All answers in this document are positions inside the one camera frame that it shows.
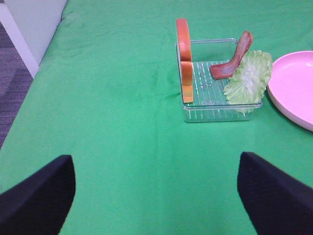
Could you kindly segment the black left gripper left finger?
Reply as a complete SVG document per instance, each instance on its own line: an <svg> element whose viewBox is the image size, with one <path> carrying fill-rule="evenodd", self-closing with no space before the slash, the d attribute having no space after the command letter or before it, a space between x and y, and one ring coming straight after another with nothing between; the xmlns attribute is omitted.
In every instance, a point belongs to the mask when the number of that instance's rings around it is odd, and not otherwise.
<svg viewBox="0 0 313 235"><path fill-rule="evenodd" d="M61 155L0 195L2 235L57 235L76 192L71 155Z"/></svg>

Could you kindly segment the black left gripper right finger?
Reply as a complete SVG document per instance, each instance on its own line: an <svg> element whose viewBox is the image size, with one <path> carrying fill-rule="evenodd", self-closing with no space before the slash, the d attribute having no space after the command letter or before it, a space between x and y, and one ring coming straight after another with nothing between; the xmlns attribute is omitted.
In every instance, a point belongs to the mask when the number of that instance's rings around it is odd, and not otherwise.
<svg viewBox="0 0 313 235"><path fill-rule="evenodd" d="M240 156L237 191L257 234L313 233L313 189L253 152Z"/></svg>

